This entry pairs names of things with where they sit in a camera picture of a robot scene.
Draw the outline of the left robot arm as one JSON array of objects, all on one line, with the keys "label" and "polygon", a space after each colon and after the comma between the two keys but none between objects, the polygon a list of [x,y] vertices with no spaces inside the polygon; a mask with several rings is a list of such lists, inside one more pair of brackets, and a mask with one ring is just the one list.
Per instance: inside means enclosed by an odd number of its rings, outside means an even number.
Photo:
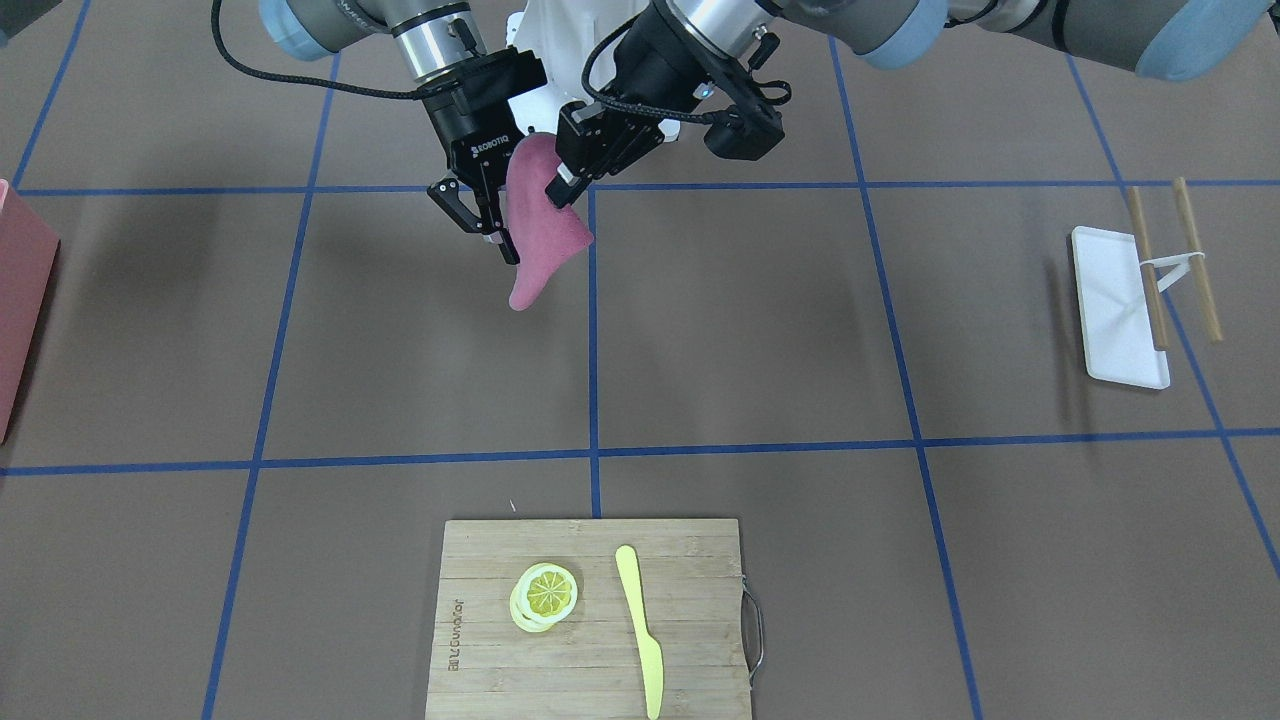
[{"label": "left robot arm", "polygon": [[899,69],[943,29],[974,24],[1129,70],[1147,79],[1194,79],[1229,56],[1275,1],[652,1],[585,58],[584,102],[559,113],[547,196],[557,208],[593,181],[655,149],[664,119],[705,126],[718,158],[754,161],[782,138],[777,95],[754,78],[778,46],[782,19],[849,46],[867,64]]}]

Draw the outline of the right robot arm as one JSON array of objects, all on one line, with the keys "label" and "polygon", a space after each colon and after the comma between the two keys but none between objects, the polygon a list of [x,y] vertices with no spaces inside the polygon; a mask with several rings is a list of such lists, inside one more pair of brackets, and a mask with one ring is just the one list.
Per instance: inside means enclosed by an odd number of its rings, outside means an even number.
[{"label": "right robot arm", "polygon": [[547,83],[529,50],[490,50],[467,1],[261,1],[271,41],[301,61],[337,55],[362,38],[388,36],[416,87],[393,92],[329,82],[338,92],[422,104],[445,159],[428,191],[458,228],[481,234],[516,265],[518,251],[500,209],[509,160],[525,133],[509,100]]}]

